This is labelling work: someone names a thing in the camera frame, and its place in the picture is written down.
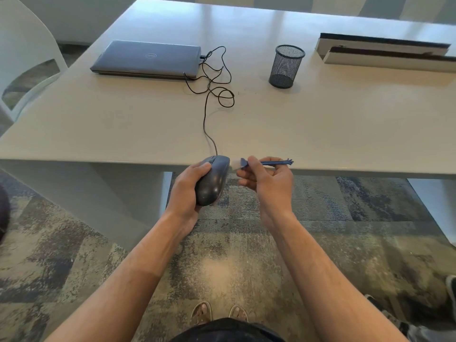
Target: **chair backrest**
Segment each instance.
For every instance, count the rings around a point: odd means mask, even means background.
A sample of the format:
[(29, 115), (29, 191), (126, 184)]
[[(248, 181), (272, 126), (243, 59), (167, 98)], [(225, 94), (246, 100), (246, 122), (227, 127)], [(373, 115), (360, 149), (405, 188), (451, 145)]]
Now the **chair backrest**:
[[(54, 59), (60, 72), (67, 65), (48, 28), (19, 0), (0, 0), (0, 99), (22, 73)], [(15, 115), (7, 109), (10, 119)]]

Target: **foot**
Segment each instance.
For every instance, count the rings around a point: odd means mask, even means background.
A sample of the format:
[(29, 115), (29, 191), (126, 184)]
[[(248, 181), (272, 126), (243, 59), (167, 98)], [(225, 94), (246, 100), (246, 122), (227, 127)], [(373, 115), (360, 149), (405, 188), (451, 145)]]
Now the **foot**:
[(228, 318), (248, 322), (247, 312), (241, 306), (238, 305), (234, 305), (233, 307), (231, 307)]
[(389, 313), (385, 308), (380, 305), (380, 303), (373, 298), (373, 296), (366, 294), (365, 298), (370, 301), (372, 305), (374, 305), (380, 312), (383, 313), (385, 317), (388, 318), (390, 322), (396, 326), (400, 330), (402, 334), (404, 334), (407, 337), (407, 333), (409, 332), (410, 324), (407, 322), (402, 322), (401, 320), (397, 319), (395, 316), (393, 316), (391, 313)]
[(212, 321), (211, 305), (207, 301), (201, 301), (191, 313), (190, 325), (201, 325)]
[(449, 275), (445, 280), (446, 290), (453, 306), (453, 319), (456, 322), (456, 276)]

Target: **person's right hand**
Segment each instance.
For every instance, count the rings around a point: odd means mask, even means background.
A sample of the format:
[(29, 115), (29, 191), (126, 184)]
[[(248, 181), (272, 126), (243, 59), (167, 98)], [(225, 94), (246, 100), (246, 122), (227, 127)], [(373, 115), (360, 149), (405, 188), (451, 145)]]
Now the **person's right hand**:
[[(260, 161), (282, 161), (277, 157), (267, 157)], [(291, 192), (293, 173), (287, 165), (278, 165), (274, 170), (267, 170), (255, 156), (248, 158), (248, 167), (240, 169), (236, 175), (239, 184), (257, 192), (260, 204), (260, 217), (271, 230), (276, 221), (293, 214)]]

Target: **white chair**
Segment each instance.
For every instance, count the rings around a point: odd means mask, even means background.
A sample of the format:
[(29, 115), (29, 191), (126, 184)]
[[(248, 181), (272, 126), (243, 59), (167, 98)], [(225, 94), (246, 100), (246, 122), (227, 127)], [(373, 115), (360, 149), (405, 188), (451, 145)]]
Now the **white chair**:
[[(60, 73), (28, 91), (11, 110), (2, 100), (3, 92), (21, 74), (54, 59)], [(67, 69), (54, 36), (19, 0), (0, 0), (0, 124), (7, 129), (37, 94)]]

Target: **forearm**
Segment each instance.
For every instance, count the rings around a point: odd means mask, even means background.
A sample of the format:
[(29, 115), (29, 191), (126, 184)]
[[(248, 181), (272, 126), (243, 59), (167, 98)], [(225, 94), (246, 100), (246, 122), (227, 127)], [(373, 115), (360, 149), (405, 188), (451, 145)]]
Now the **forearm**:
[(272, 232), (323, 340), (407, 341), (339, 271), (294, 216), (276, 219)]
[(47, 341), (131, 341), (181, 240), (178, 228), (178, 221), (163, 216)]

